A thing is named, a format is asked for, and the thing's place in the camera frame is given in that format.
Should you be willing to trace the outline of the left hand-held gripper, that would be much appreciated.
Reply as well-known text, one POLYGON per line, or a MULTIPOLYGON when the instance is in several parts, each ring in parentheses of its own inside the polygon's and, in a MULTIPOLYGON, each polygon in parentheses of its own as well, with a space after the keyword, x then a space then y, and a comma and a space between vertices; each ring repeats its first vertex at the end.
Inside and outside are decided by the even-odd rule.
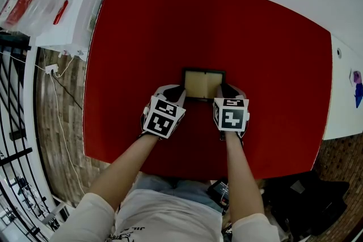
POLYGON ((186 93, 186 89, 177 84, 157 88, 141 116, 142 134, 168 139, 185 115, 183 105, 186 93), (158 95, 163 95, 167 101, 158 98, 158 95))

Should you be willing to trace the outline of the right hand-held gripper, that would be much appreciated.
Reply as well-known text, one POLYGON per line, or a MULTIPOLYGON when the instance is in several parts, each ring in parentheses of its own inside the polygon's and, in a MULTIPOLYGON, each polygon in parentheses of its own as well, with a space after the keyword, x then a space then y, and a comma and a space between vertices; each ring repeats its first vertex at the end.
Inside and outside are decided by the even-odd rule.
POLYGON ((225 133, 232 131, 242 139, 250 119, 249 100, 239 88, 222 83, 217 88, 217 97, 213 102, 213 120, 220 132, 220 140, 225 140, 225 133))

